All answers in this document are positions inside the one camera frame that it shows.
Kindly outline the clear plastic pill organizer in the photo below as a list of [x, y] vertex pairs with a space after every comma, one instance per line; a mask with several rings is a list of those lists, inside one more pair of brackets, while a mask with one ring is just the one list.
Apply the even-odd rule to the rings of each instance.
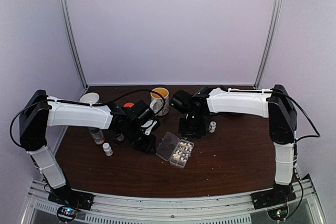
[[184, 168], [192, 155], [194, 143], [167, 132], [156, 149], [156, 155], [171, 165]]

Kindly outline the grey-capped orange label bottle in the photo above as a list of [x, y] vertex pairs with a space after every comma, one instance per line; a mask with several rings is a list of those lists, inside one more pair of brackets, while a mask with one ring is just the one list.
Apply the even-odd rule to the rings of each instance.
[[104, 134], [100, 129], [89, 127], [89, 132], [97, 145], [102, 145], [105, 142]]

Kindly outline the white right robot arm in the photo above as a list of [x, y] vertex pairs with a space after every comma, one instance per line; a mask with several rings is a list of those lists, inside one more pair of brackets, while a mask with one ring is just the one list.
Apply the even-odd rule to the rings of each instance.
[[194, 94], [178, 90], [171, 107], [183, 116], [178, 132], [183, 137], [200, 139], [213, 130], [211, 116], [221, 115], [244, 120], [243, 133], [257, 130], [269, 135], [275, 147], [275, 178], [277, 185], [269, 192], [272, 203], [279, 204], [289, 196], [296, 156], [297, 110], [284, 86], [272, 89], [238, 89], [203, 87]]

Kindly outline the small white pill bottle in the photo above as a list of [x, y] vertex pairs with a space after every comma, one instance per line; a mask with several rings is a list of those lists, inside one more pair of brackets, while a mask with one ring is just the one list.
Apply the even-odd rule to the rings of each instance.
[[112, 156], [113, 155], [113, 150], [112, 150], [109, 143], [107, 143], [107, 142], [103, 143], [102, 147], [103, 147], [103, 150], [104, 150], [104, 152], [107, 156]]

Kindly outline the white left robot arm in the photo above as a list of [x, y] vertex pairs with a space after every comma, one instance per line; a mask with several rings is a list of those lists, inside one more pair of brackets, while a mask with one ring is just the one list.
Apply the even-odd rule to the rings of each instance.
[[116, 100], [103, 103], [68, 101], [48, 96], [37, 90], [19, 113], [19, 143], [37, 164], [55, 196], [64, 205], [71, 205], [75, 192], [66, 184], [66, 175], [58, 165], [47, 142], [49, 128], [96, 128], [123, 135], [132, 148], [144, 153], [155, 152], [153, 132], [160, 122], [150, 106], [140, 100], [131, 108], [117, 104]]

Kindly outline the orange pill bottle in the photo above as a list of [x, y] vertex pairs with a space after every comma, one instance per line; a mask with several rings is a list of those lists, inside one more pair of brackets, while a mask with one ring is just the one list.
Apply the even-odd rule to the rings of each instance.
[[134, 103], [132, 102], [127, 102], [123, 105], [124, 108], [133, 108], [134, 107]]

